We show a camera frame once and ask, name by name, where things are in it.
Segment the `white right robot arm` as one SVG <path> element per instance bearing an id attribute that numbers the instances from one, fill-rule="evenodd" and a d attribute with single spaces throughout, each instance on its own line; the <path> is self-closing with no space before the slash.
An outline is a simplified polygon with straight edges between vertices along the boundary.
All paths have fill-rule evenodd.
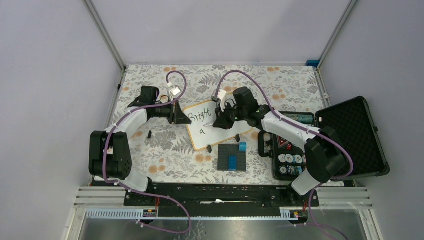
<path id="1" fill-rule="evenodd" d="M 291 184 L 287 201 L 301 205 L 307 193 L 327 183 L 347 164 L 348 153 L 340 145 L 337 132 L 331 127 L 311 127 L 277 112 L 270 104 L 260 105 L 247 87 L 233 92 L 234 104 L 227 104 L 227 92 L 218 90 L 212 96 L 216 103 L 214 128 L 229 130 L 236 122 L 282 137 L 300 148 L 306 156 L 306 169 Z"/>

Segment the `yellow framed whiteboard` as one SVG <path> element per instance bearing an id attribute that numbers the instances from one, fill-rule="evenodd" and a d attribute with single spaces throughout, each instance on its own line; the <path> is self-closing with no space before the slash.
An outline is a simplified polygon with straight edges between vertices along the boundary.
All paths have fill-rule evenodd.
<path id="1" fill-rule="evenodd" d="M 192 123 L 187 125 L 188 134 L 194 150 L 206 149 L 208 145 L 216 145 L 242 135 L 253 128 L 245 121 L 234 123 L 228 130 L 204 127 L 206 124 L 213 124 L 216 120 L 215 108 L 217 103 L 212 100 L 203 101 L 183 109 L 183 112 L 191 119 Z"/>

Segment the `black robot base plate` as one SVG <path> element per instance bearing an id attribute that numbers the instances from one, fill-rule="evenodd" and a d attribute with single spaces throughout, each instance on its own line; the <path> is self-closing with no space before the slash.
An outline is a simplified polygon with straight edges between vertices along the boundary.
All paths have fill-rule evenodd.
<path id="1" fill-rule="evenodd" d="M 126 193 L 124 206 L 152 207 L 159 217 L 279 217 L 281 208 L 302 210 L 309 195 L 280 185 L 230 185 L 154 182 L 148 196 Z"/>

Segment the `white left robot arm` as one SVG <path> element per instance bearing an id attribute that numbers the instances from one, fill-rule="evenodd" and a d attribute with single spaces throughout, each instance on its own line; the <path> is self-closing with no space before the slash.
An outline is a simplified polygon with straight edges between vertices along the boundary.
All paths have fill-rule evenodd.
<path id="1" fill-rule="evenodd" d="M 144 206 L 154 202 L 155 192 L 148 187 L 149 178 L 132 169 L 131 136 L 151 118 L 167 119 L 171 125 L 192 122 L 178 100 L 171 97 L 167 103 L 159 103 L 159 94 L 157 87 L 142 86 L 123 118 L 103 131 L 93 131 L 89 139 L 89 173 L 137 191 L 135 197 Z"/>

